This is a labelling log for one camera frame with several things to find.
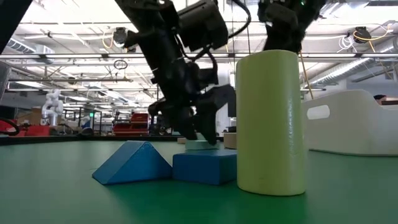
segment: green tabletop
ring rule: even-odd
[[[123,142],[0,147],[0,223],[398,223],[398,158],[308,153],[307,192],[270,197],[161,180],[102,186],[91,178]],[[171,162],[183,151],[153,142]]]

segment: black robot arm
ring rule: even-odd
[[[228,34],[217,1],[201,0],[178,12],[170,0],[115,1],[138,30],[127,32],[124,47],[138,44],[154,74],[152,83],[159,84],[164,95],[149,107],[151,116],[161,111],[166,122],[187,139],[197,139],[196,132],[199,132],[210,144],[215,144],[216,112],[236,97],[230,85],[201,92],[211,83],[218,84],[217,63],[210,49],[226,45],[229,38],[249,25],[251,16],[247,7],[233,0],[246,11],[248,20],[245,26]],[[305,29],[317,18],[324,4],[325,0],[309,0],[304,4],[297,0],[261,0],[258,16],[267,24],[268,35],[264,50],[298,53]],[[196,57],[188,57],[183,47],[191,52],[201,50]],[[200,69],[195,63],[205,54],[213,62],[212,69]],[[192,106],[196,107],[196,114],[192,113]]]

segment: white robot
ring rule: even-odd
[[[45,98],[45,104],[42,107],[42,124],[41,125],[46,125],[48,120],[50,118],[51,126],[56,126],[57,125],[57,118],[58,115],[62,114],[63,111],[63,103],[61,100],[58,99],[61,91],[58,89],[55,90],[50,90],[49,93],[46,94]]]

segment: light green cylinder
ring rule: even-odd
[[[286,50],[236,66],[238,186],[265,195],[305,192],[299,64]]]

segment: blue block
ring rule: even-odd
[[[236,180],[236,150],[187,151],[173,156],[173,178],[220,185]]]
[[[172,168],[145,141],[125,142],[94,173],[93,177],[101,184],[121,184],[140,180],[171,178]]]

